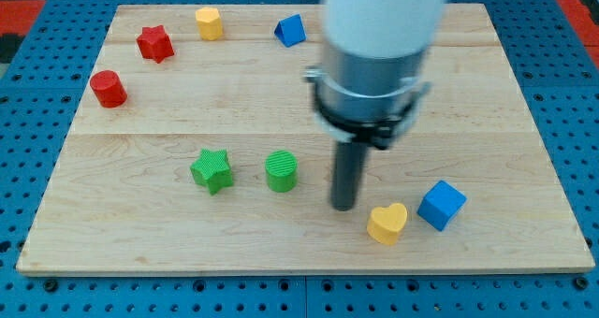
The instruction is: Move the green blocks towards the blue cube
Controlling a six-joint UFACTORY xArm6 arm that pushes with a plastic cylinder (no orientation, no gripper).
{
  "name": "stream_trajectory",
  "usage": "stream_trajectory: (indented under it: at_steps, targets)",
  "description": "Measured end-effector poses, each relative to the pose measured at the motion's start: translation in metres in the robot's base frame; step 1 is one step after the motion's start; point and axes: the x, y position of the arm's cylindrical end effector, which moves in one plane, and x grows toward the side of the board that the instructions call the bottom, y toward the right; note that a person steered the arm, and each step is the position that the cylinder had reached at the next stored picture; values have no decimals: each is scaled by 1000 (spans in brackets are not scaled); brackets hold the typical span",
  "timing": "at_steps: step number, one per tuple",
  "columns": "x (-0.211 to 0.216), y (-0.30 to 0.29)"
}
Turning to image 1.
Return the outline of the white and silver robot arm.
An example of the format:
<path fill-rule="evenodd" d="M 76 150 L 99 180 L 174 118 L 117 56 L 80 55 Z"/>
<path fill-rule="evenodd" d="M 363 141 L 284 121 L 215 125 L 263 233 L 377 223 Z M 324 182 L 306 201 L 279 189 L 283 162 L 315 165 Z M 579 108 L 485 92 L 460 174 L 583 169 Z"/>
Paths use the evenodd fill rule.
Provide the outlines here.
<path fill-rule="evenodd" d="M 447 0 L 323 0 L 314 112 L 339 142 L 385 150 L 414 123 L 420 67 Z"/>

